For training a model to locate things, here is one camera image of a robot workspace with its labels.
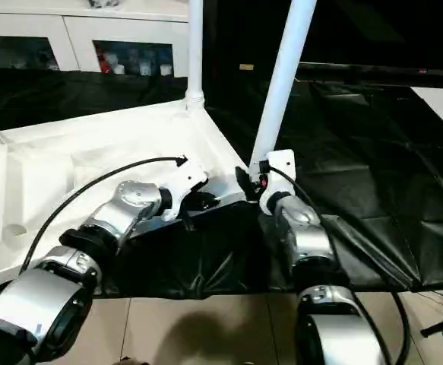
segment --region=red object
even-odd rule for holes
[[[111,70],[109,69],[108,62],[105,60],[103,55],[103,50],[101,48],[97,48],[97,56],[98,61],[100,62],[100,69],[103,74],[109,74]]]

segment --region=white bracket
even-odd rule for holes
[[[269,152],[267,153],[267,159],[270,166],[286,173],[292,179],[296,179],[296,163],[292,150]],[[276,192],[288,192],[291,195],[295,195],[294,187],[290,182],[278,173],[270,171],[268,173],[267,188],[260,197],[260,208],[267,215],[272,215],[267,207],[268,199]]]
[[[207,181],[207,174],[195,160],[187,160],[169,175],[168,181],[160,184],[161,188],[168,189],[172,196],[172,207],[166,209],[161,218],[168,222],[177,218],[182,200],[191,190]]]

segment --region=shelf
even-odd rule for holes
[[[92,9],[88,0],[0,0],[0,13],[117,17],[187,23],[188,0],[120,0],[119,6],[101,9]]]

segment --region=cable connector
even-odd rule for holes
[[[259,162],[260,173],[269,173],[270,172],[270,163],[268,160],[263,160]]]
[[[177,157],[176,158],[176,165],[177,167],[182,166],[184,163],[186,163],[188,161],[188,158],[184,155],[182,157]]]

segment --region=white cabinet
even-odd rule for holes
[[[188,24],[100,17],[65,17],[82,71],[105,71],[112,63],[119,73],[188,74]]]
[[[0,68],[185,77],[188,1],[0,0]]]
[[[78,70],[62,17],[0,14],[0,67]]]

